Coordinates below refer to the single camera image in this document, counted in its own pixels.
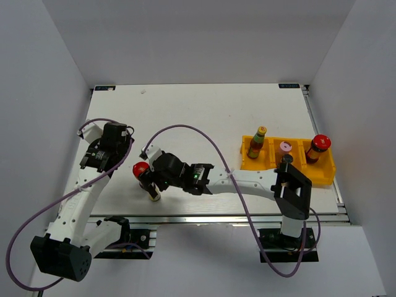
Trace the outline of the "white-cap yellow-label bottle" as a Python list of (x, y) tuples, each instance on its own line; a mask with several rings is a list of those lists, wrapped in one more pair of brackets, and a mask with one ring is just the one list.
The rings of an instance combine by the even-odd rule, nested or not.
[(151, 183), (148, 185), (147, 192), (150, 195), (151, 201), (156, 202), (156, 201), (160, 200), (161, 194), (160, 194), (158, 187), (155, 185), (155, 183)]

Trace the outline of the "red-lid sauce jar yellow label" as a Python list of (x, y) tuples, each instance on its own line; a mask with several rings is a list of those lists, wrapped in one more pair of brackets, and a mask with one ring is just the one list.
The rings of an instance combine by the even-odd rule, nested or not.
[(137, 162), (132, 168), (132, 173), (139, 181), (140, 186), (147, 191), (152, 184), (152, 172), (149, 164), (144, 161)]

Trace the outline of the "green-label sauce bottle yellow cap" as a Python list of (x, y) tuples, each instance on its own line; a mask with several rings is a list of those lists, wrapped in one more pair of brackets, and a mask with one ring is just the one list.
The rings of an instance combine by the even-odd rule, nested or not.
[(251, 159), (256, 159), (260, 150), (264, 145), (265, 135), (267, 133), (267, 128), (265, 126), (260, 126), (257, 128), (257, 132), (254, 134), (250, 141), (249, 149), (247, 151), (247, 156)]

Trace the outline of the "pink-cap seasoning bottle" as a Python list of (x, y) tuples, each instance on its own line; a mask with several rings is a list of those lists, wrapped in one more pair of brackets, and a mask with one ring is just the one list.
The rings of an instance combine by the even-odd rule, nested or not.
[(278, 154), (280, 158), (283, 158), (284, 155), (289, 154), (292, 150), (293, 146), (287, 141), (281, 141), (278, 146)]

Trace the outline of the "red-lid chili sauce jar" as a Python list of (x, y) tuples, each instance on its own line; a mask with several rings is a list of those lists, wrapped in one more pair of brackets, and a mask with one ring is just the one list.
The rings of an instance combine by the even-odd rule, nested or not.
[(332, 142), (324, 134), (316, 135), (310, 142), (309, 147), (305, 150), (306, 161), (308, 164), (316, 163), (321, 155), (328, 151)]

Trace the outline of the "black-cap pepper shaker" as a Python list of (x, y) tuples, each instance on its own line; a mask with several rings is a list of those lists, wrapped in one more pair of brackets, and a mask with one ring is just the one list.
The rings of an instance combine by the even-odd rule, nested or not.
[(280, 159), (280, 164), (292, 164), (294, 161), (294, 158), (290, 154), (284, 154), (281, 159)]

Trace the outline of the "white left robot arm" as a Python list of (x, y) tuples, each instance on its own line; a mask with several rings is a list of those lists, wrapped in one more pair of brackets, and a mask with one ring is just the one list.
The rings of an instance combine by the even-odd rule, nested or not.
[(115, 244), (130, 242), (128, 219), (107, 217), (88, 233), (85, 227), (113, 167), (117, 167), (131, 148), (133, 139), (125, 124), (106, 123), (103, 128), (92, 125), (82, 130), (89, 146), (80, 161), (75, 181), (77, 193), (62, 204), (56, 220), (44, 236), (35, 236), (31, 252), (41, 272), (56, 277), (81, 281), (92, 259)]

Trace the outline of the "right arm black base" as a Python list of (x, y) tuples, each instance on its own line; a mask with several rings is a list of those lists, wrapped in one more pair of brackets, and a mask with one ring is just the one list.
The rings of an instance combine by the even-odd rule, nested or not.
[(297, 263), (301, 250), (304, 250), (301, 262), (318, 262), (316, 238), (312, 228), (306, 230), (306, 243), (303, 248), (302, 238), (293, 238), (281, 234), (279, 228), (258, 229), (259, 240), (272, 263)]

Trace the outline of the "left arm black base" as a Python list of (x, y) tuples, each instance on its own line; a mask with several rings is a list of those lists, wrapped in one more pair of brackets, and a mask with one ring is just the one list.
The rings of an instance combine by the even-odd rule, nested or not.
[(120, 216), (110, 216), (103, 221), (97, 221), (97, 226), (103, 222), (113, 222), (121, 226), (121, 235), (110, 246), (122, 244), (122, 246), (107, 248), (96, 259), (122, 259), (122, 260), (149, 260), (153, 254), (150, 244), (151, 230), (147, 228), (135, 228), (130, 226), (129, 220)]

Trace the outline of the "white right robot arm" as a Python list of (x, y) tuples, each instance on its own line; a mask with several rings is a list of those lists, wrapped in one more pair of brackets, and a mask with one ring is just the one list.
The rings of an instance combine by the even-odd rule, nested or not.
[(288, 247), (301, 241), (312, 182), (292, 164), (281, 163), (274, 170), (227, 171), (207, 163), (188, 165), (160, 149), (147, 156), (153, 183), (160, 191), (173, 186), (195, 196), (241, 192), (273, 200), (282, 215), (280, 241)]

